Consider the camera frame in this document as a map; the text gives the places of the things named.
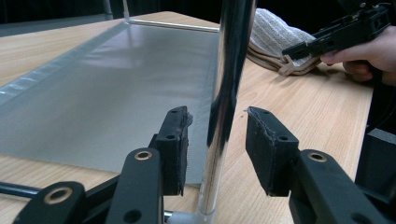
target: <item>gray fabric sheet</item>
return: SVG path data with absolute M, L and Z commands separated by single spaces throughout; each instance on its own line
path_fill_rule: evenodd
M 120 172 L 186 105 L 187 183 L 199 184 L 218 33 L 121 23 L 0 88 L 0 153 Z

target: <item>light wood tabletop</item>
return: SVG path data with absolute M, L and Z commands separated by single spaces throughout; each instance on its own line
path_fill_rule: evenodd
M 138 17 L 190 25 L 217 24 L 161 12 Z M 0 85 L 62 55 L 121 20 L 0 38 Z M 247 108 L 271 111 L 300 140 L 300 149 L 332 155 L 353 178 L 361 152 L 373 90 L 345 77 L 342 66 L 320 64 L 301 77 L 281 77 L 246 60 L 217 200 L 215 223 L 292 223 L 288 198 L 270 198 L 260 186 L 245 150 Z M 90 189 L 115 173 L 0 155 L 0 181 L 44 188 L 73 180 Z M 27 200 L 0 195 L 0 222 L 12 223 Z M 198 189 L 165 197 L 165 209 L 193 213 Z

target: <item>finger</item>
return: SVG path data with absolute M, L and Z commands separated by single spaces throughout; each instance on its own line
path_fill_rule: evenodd
M 370 72 L 370 66 L 367 63 L 347 62 L 343 63 L 348 73 L 365 75 Z
M 382 73 L 382 83 L 390 85 L 390 86 L 396 86 L 396 73 L 383 72 Z
M 320 56 L 324 63 L 342 63 L 357 60 L 367 60 L 370 45 L 367 43 L 360 44 L 349 49 L 332 51 Z
M 355 81 L 364 82 L 373 78 L 373 73 L 367 63 L 347 62 L 343 63 L 347 71 L 347 76 L 352 77 Z

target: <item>clamp jaw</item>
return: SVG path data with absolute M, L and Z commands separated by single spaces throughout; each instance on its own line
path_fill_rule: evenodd
M 131 151 L 120 175 L 93 189 L 68 181 L 29 193 L 1 183 L 0 193 L 32 198 L 14 223 L 164 223 L 163 195 L 183 194 L 191 118 L 186 106 L 170 110 L 148 147 Z
M 298 139 L 269 111 L 248 109 L 246 150 L 266 194 L 290 196 L 297 224 L 394 223 L 396 197 L 359 188 L 330 155 L 300 150 Z

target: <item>chrome pole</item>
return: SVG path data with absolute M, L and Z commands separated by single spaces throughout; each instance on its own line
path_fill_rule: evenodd
M 223 1 L 219 28 L 218 74 L 210 111 L 208 150 L 197 211 L 201 223 L 212 223 L 215 215 L 221 168 L 233 124 L 236 94 L 255 9 L 255 0 Z

